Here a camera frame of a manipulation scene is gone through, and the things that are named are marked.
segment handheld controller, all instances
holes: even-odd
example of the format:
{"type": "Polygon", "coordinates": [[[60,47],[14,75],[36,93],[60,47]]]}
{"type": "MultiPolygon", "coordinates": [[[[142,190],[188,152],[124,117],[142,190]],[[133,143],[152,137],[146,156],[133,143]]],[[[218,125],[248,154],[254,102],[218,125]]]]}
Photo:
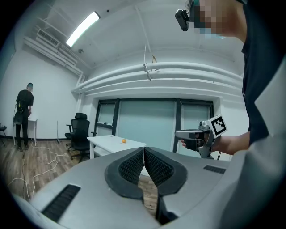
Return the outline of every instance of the handheld controller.
{"type": "Polygon", "coordinates": [[[201,158],[213,159],[210,155],[212,145],[226,131],[227,127],[223,117],[218,115],[207,121],[201,121],[198,129],[178,130],[175,136],[178,139],[184,139],[187,148],[198,151],[201,158]],[[209,134],[206,142],[204,141],[205,134],[209,134]]]}

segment white table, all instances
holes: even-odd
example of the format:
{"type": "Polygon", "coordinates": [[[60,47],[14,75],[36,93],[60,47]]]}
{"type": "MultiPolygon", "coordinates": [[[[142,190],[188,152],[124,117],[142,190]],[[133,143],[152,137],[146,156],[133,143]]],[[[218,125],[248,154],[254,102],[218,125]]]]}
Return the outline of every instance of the white table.
{"type": "MultiPolygon", "coordinates": [[[[38,121],[38,118],[35,114],[31,114],[28,118],[28,121],[29,122],[33,122],[34,123],[34,141],[35,141],[35,146],[36,146],[36,143],[37,143],[37,121],[38,121]]],[[[13,140],[14,140],[14,145],[16,145],[15,143],[15,134],[14,134],[14,128],[13,128],[13,140]]]]}
{"type": "Polygon", "coordinates": [[[114,135],[105,135],[98,137],[88,137],[90,159],[94,158],[94,153],[99,156],[104,156],[111,153],[116,153],[122,150],[144,147],[146,144],[138,141],[126,139],[126,143],[122,143],[121,137],[114,135]]]}

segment air vent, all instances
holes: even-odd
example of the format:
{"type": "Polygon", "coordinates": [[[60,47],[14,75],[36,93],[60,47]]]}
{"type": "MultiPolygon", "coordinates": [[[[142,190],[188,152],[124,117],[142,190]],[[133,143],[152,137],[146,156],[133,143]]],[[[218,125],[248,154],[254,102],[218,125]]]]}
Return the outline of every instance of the air vent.
{"type": "Polygon", "coordinates": [[[224,172],[226,171],[226,169],[219,168],[219,167],[214,167],[214,166],[211,166],[211,165],[206,165],[204,167],[204,169],[212,171],[212,172],[215,172],[215,173],[218,173],[218,174],[224,174],[224,172]]]}
{"type": "Polygon", "coordinates": [[[41,29],[39,29],[37,36],[55,48],[57,48],[59,46],[58,40],[56,40],[51,35],[49,35],[48,33],[46,33],[45,31],[43,31],[41,29]]]}
{"type": "Polygon", "coordinates": [[[51,220],[57,222],[66,211],[80,187],[75,185],[67,185],[43,210],[43,214],[51,220]]]}

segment sleeve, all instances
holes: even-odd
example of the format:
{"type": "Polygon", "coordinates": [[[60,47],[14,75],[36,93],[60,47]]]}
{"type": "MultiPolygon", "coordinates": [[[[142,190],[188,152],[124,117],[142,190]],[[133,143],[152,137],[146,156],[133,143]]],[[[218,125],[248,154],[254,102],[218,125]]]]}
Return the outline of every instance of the sleeve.
{"type": "Polygon", "coordinates": [[[33,104],[34,104],[34,96],[32,95],[29,106],[32,106],[33,104]]]}
{"type": "Polygon", "coordinates": [[[16,102],[18,102],[20,100],[20,93],[17,96],[16,102]]]}

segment wooden floor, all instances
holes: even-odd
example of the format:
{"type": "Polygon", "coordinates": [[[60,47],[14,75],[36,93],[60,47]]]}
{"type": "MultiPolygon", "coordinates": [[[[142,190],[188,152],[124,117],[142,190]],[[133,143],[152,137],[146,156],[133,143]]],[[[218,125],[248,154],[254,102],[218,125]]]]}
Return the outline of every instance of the wooden floor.
{"type": "MultiPolygon", "coordinates": [[[[29,196],[31,196],[34,188],[32,183],[33,176],[52,169],[56,162],[53,162],[50,165],[48,162],[54,160],[55,155],[50,153],[48,149],[33,148],[30,146],[29,150],[25,152],[24,159],[22,159],[23,153],[17,150],[17,147],[14,146],[13,140],[3,139],[3,141],[6,147],[4,147],[2,142],[0,142],[0,171],[2,178],[7,185],[14,178],[25,179],[28,183],[29,196]]],[[[55,152],[58,155],[64,155],[67,153],[66,143],[68,143],[68,141],[61,141],[60,144],[58,144],[56,141],[38,141],[37,147],[50,148],[52,152],[55,152]]],[[[78,153],[78,151],[71,151],[71,155],[78,153]]],[[[78,160],[79,159],[77,158],[71,160],[69,156],[57,157],[58,164],[52,171],[34,178],[34,194],[36,194],[37,191],[44,187],[48,182],[63,174],[71,167],[75,166],[78,163],[78,160]]],[[[27,196],[26,185],[23,192],[23,184],[24,182],[18,179],[13,181],[8,188],[12,193],[17,194],[18,196],[21,196],[28,201],[29,199],[27,196]]],[[[142,176],[139,179],[138,187],[143,190],[145,207],[154,216],[157,206],[156,186],[150,177],[142,176]]]]}

